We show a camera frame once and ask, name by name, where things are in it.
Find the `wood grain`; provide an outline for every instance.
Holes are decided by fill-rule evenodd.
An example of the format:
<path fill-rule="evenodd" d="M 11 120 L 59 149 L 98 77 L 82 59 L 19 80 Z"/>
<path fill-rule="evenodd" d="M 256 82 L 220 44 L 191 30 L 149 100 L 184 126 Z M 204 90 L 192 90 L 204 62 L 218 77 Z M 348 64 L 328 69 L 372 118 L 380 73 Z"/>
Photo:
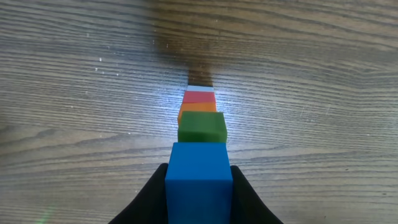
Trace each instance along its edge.
<path fill-rule="evenodd" d="M 398 222 L 398 2 L 0 0 L 0 223 L 107 223 L 213 83 L 290 223 Z"/>

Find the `stack of blocks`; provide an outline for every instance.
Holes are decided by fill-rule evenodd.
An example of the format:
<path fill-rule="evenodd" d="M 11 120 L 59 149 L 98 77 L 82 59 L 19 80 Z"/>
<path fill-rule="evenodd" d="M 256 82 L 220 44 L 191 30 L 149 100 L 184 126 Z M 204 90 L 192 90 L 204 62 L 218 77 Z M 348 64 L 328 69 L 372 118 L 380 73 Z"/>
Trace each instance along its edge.
<path fill-rule="evenodd" d="M 169 224 L 227 224 L 232 175 L 213 87 L 188 86 L 165 178 Z"/>

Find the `red block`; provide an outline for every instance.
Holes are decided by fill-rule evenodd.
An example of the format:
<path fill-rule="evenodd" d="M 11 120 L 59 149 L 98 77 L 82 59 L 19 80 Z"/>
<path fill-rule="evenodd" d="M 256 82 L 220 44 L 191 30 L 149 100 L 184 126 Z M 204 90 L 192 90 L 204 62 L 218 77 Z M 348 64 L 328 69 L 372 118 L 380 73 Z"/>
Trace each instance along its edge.
<path fill-rule="evenodd" d="M 214 92 L 185 91 L 182 103 L 215 103 Z"/>

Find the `green block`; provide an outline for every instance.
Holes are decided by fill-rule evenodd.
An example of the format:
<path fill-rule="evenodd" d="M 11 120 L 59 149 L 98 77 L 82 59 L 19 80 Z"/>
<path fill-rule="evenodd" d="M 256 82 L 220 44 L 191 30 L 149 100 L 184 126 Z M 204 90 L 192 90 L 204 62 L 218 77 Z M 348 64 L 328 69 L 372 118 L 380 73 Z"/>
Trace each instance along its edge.
<path fill-rule="evenodd" d="M 220 112 L 184 111 L 178 127 L 178 142 L 226 143 L 224 114 Z"/>

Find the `blue block front face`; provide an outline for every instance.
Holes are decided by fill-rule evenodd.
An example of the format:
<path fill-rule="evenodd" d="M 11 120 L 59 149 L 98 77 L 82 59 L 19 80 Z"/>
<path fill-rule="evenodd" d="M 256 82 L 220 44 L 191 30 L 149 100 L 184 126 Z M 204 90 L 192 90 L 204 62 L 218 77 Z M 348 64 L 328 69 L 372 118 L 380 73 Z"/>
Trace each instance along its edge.
<path fill-rule="evenodd" d="M 229 224 L 232 186 L 225 143 L 174 143 L 165 179 L 169 224 Z"/>

